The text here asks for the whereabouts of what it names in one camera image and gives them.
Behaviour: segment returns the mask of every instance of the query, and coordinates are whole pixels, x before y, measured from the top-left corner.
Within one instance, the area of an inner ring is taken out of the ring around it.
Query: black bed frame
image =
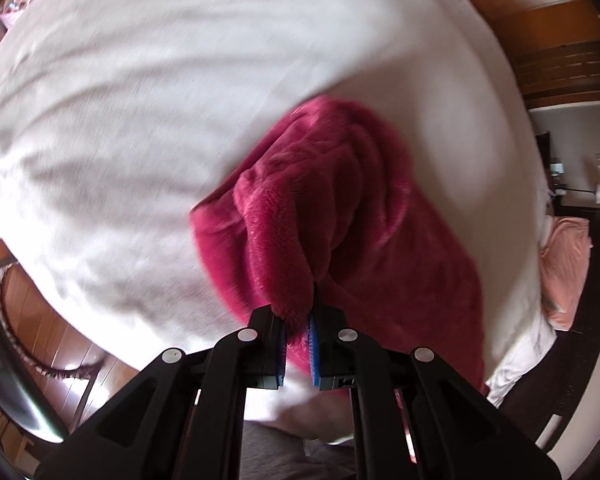
[[[567,427],[587,389],[600,354],[600,208],[554,202],[556,216],[589,220],[593,247],[589,272],[573,327],[557,340],[538,366],[525,374],[504,398],[500,411],[536,441],[553,415],[561,416],[542,448],[551,450]]]

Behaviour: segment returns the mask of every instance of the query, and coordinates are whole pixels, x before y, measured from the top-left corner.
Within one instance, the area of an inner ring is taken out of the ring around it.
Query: pink cloth
[[[308,370],[313,284],[382,346],[426,345],[482,384],[482,299],[469,256],[424,198],[404,142],[361,105],[318,97],[276,124],[190,215],[215,288],[246,321],[272,304]]]
[[[570,330],[589,271],[589,220],[554,218],[553,229],[540,253],[542,307],[557,330]]]

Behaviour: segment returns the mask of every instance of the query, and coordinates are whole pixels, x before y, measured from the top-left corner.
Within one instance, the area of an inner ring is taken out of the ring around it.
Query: white wall
[[[537,133],[551,131],[552,151],[564,163],[569,187],[593,189],[600,183],[596,153],[600,153],[600,102],[538,108],[530,112]],[[570,205],[593,205],[589,194],[569,193]],[[568,478],[600,438],[600,357],[581,403],[549,455]]]

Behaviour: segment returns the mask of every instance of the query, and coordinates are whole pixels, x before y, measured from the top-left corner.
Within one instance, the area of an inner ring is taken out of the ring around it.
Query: person's leg
[[[245,422],[240,480],[354,479],[353,450],[337,450],[336,456],[331,455],[329,449],[325,449],[307,456],[301,438]]]

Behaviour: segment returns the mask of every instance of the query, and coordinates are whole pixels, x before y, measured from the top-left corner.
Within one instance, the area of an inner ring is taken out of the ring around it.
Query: metal bolt head
[[[177,348],[169,348],[162,352],[162,360],[167,364],[177,363],[182,359],[182,350]]]
[[[238,332],[238,339],[245,343],[248,343],[249,341],[253,341],[257,337],[258,337],[258,332],[256,330],[254,330],[253,328],[243,328],[242,330],[240,330],[240,332]]]
[[[350,343],[351,341],[358,339],[358,332],[352,328],[343,328],[338,332],[338,339],[340,339],[340,341]]]
[[[431,348],[421,346],[420,348],[416,348],[416,351],[413,353],[413,356],[421,363],[430,363],[433,361],[433,358],[436,355],[433,353],[433,350]]]

